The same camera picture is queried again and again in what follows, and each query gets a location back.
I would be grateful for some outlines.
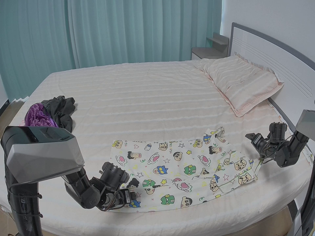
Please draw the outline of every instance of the curtain fold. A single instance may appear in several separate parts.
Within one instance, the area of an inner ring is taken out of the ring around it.
[[[0,0],[0,74],[9,100],[50,74],[189,60],[220,32],[222,0]]]

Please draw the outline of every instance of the mattress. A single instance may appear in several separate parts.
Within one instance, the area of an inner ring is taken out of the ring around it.
[[[28,108],[58,95],[74,97],[73,134],[77,137],[89,178],[99,177],[109,160],[112,141],[176,140],[202,137],[207,128],[226,129],[226,138],[250,158],[258,153],[244,136],[267,136],[280,118],[263,101],[242,117],[195,66],[183,62],[99,66],[52,73],[33,92],[12,120],[18,125]],[[222,198],[188,207],[148,213],[83,209],[65,191],[62,178],[39,183],[42,228],[58,235],[224,235],[271,215],[307,185],[312,168],[301,154],[298,162],[279,168],[263,165],[259,179]],[[0,162],[0,204],[9,208]]]

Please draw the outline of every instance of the floor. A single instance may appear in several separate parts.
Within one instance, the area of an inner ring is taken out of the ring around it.
[[[23,105],[23,101],[12,102],[0,116],[0,137],[6,126],[10,124],[13,117]],[[226,236],[284,236],[292,225],[292,219],[288,207],[274,215],[271,215],[241,231]],[[15,222],[10,213],[0,209],[0,236],[12,236],[18,232]],[[43,232],[44,236],[54,236]]]

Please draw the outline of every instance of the white cartoon-print fabric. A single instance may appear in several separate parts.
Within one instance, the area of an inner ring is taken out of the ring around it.
[[[130,174],[122,188],[137,199],[115,212],[148,212],[194,206],[257,179],[251,160],[224,138],[224,128],[208,129],[196,140],[141,142],[116,140],[111,161]]]

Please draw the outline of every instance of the pillow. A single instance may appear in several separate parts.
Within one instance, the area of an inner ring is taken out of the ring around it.
[[[272,96],[283,81],[270,68],[249,63],[239,55],[202,59],[198,69],[205,72],[237,117]]]

